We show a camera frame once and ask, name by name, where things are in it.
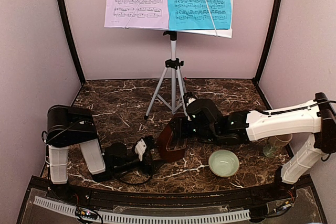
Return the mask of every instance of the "light green ceramic bowl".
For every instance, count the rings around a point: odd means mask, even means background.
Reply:
[[[209,158],[210,170],[219,177],[231,177],[239,169],[239,159],[227,150],[215,151]]]

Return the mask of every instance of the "wall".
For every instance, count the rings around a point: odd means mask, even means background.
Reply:
[[[177,56],[188,78],[252,78],[274,0],[234,0],[233,39],[179,34]],[[170,58],[161,31],[104,28],[106,0],[66,0],[87,79],[159,78]]]
[[[336,0],[283,0],[261,88],[273,108],[324,92],[336,99]],[[297,150],[303,144],[292,142]],[[336,159],[311,171],[330,223],[336,219]]]
[[[15,223],[31,175],[39,175],[47,110],[80,88],[56,0],[0,0],[0,209]]]

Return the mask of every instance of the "printed musical notation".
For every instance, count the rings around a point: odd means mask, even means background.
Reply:
[[[207,0],[216,29],[229,29],[230,0]],[[171,30],[214,29],[205,0],[168,0]]]
[[[106,27],[169,28],[167,0],[107,0]]]

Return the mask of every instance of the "marble tabletop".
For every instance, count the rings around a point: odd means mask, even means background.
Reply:
[[[147,121],[143,119],[157,80],[88,81],[79,92],[74,106],[92,111],[102,148],[122,142],[131,148],[143,136],[158,137],[172,117],[171,111],[156,100]],[[250,80],[186,79],[187,91],[199,98],[210,98],[226,115],[233,111],[264,109],[265,106]],[[159,94],[170,101],[170,80],[163,82]],[[263,155],[266,140],[241,146],[216,146],[188,140],[182,160],[164,164],[153,178],[141,186],[129,186],[117,180],[96,183],[92,180],[78,145],[69,149],[68,175],[74,185],[90,188],[142,193],[201,193],[247,188],[272,183],[275,170],[289,160],[285,149],[275,158]],[[208,158],[215,150],[233,151],[239,158],[238,172],[230,178],[214,175]],[[129,182],[146,177],[134,171],[125,176]]]

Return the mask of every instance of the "blue sheet music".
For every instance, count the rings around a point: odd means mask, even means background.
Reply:
[[[231,1],[207,0],[216,29],[230,29]],[[169,30],[214,29],[205,0],[168,0]]]

